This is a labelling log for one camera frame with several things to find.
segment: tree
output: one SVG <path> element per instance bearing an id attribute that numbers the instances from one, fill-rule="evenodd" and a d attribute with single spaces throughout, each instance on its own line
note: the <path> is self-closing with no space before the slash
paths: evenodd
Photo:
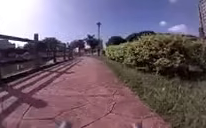
<path id="1" fill-rule="evenodd" d="M 54 62 L 56 62 L 57 48 L 61 42 L 54 37 L 45 38 L 42 42 L 46 45 L 47 54 L 51 51 L 53 53 Z"/>
<path id="2" fill-rule="evenodd" d="M 93 54 L 93 50 L 97 48 L 100 41 L 98 39 L 96 39 L 94 35 L 87 35 L 87 38 L 85 39 L 85 41 L 91 47 L 91 51 Z"/>
<path id="3" fill-rule="evenodd" d="M 111 38 L 109 38 L 108 42 L 107 42 L 107 46 L 109 45 L 119 45 L 122 43 L 125 43 L 126 40 L 123 39 L 121 36 L 112 36 Z"/>
<path id="4" fill-rule="evenodd" d="M 135 40 L 138 40 L 139 38 L 141 38 L 141 36 L 144 35 L 154 35 L 156 34 L 154 31 L 142 31 L 139 33 L 132 33 L 129 36 L 126 37 L 126 41 L 128 42 L 133 42 Z"/>
<path id="5" fill-rule="evenodd" d="M 74 40 L 70 44 L 73 49 L 78 48 L 79 55 L 81 55 L 81 49 L 85 48 L 85 41 L 84 40 Z"/>

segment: leaves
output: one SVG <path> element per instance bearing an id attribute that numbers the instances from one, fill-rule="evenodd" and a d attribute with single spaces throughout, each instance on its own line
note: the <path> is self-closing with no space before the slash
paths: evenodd
<path id="1" fill-rule="evenodd" d="M 206 71 L 205 42 L 183 35 L 142 36 L 138 41 L 118 46 L 109 46 L 106 56 L 138 69 L 147 69 L 162 75 L 190 76 L 189 67 Z"/>

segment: cloud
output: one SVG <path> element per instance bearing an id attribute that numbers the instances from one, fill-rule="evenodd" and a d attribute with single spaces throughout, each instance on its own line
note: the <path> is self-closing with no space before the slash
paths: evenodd
<path id="1" fill-rule="evenodd" d="M 174 33 L 188 33 L 188 27 L 185 24 L 179 24 L 168 28 L 168 31 Z"/>
<path id="2" fill-rule="evenodd" d="M 173 4 L 173 3 L 178 2 L 178 0 L 169 0 L 169 2 Z"/>
<path id="3" fill-rule="evenodd" d="M 166 26 L 166 25 L 167 25 L 167 22 L 166 22 L 166 21 L 161 21 L 161 22 L 159 23 L 159 25 L 162 26 L 162 27 L 163 27 L 163 26 Z"/>

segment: green shrub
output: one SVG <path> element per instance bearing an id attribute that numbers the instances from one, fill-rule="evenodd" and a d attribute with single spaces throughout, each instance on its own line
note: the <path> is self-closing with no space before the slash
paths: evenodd
<path id="1" fill-rule="evenodd" d="M 172 128 L 206 128 L 206 80 L 183 81 L 142 73 L 102 58 Z"/>
<path id="2" fill-rule="evenodd" d="M 206 43 L 180 35 L 144 36 L 133 43 L 107 47 L 106 56 L 162 75 L 188 77 L 206 72 Z"/>

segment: red brick path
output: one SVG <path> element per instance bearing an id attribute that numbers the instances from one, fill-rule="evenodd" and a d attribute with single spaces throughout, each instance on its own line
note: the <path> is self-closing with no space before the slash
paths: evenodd
<path id="1" fill-rule="evenodd" d="M 165 128 L 101 61 L 83 57 L 0 89 L 0 128 Z"/>

